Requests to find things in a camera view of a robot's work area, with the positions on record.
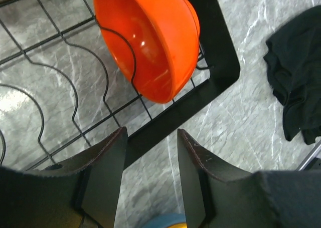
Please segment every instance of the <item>bowl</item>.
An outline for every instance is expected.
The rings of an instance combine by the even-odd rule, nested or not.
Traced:
[[[120,70],[143,96],[169,102],[191,77],[200,26],[188,0],[94,0],[103,38]]]

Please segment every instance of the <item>black fabric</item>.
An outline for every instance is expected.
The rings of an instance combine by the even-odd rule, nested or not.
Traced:
[[[315,143],[321,136],[321,6],[292,19],[266,44],[267,79],[284,106],[285,138],[302,131],[306,144]]]

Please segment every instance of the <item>countertop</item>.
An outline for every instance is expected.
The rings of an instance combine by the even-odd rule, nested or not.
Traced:
[[[58,28],[63,30],[90,17],[82,0],[41,0]],[[92,0],[87,0],[92,8]],[[248,171],[295,169],[313,148],[302,136],[291,142],[284,138],[282,106],[272,95],[266,78],[265,40],[298,13],[321,4],[321,0],[219,0],[241,65],[239,80],[180,128],[186,129],[202,146],[222,159]],[[36,0],[24,0],[0,10],[0,19],[23,47],[54,35],[55,29]],[[19,51],[0,27],[0,60]],[[99,28],[88,22],[68,33],[70,42],[95,52],[109,74],[106,101],[112,110],[136,96],[134,89],[112,60]],[[49,152],[79,135],[109,114],[103,102],[106,76],[96,57],[83,49],[52,40],[29,51],[35,65],[23,56],[0,65],[0,83],[22,89],[39,103],[44,115],[41,144]],[[78,110],[75,111],[75,93]],[[207,73],[196,72],[201,83]],[[189,90],[188,83],[180,95]],[[145,100],[152,116],[170,104]],[[148,122],[139,100],[118,113],[120,125],[133,133]],[[19,90],[0,87],[0,130],[4,133],[7,154],[4,165],[26,169],[45,156],[39,145],[41,115],[35,102]],[[54,159],[66,159],[99,142],[117,128],[109,119],[77,139]],[[164,139],[123,173],[115,227],[139,227],[160,213],[184,212],[178,169],[176,132]],[[52,164],[49,160],[38,168]]]

